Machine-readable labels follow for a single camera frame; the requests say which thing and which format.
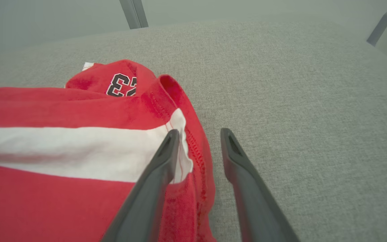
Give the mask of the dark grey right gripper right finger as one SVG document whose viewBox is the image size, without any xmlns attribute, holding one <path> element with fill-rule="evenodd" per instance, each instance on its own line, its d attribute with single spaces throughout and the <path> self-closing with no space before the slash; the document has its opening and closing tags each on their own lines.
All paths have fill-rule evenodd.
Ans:
<svg viewBox="0 0 387 242">
<path fill-rule="evenodd" d="M 232 184 L 243 242 L 298 242 L 299 238 L 234 133 L 221 129 L 224 172 Z"/>
</svg>

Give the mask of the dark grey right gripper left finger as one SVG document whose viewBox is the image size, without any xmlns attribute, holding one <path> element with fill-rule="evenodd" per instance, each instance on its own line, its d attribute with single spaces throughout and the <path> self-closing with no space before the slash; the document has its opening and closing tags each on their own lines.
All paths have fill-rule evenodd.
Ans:
<svg viewBox="0 0 387 242">
<path fill-rule="evenodd" d="M 179 138 L 178 130 L 168 132 L 101 241 L 158 241 L 165 191 L 175 175 Z"/>
</svg>

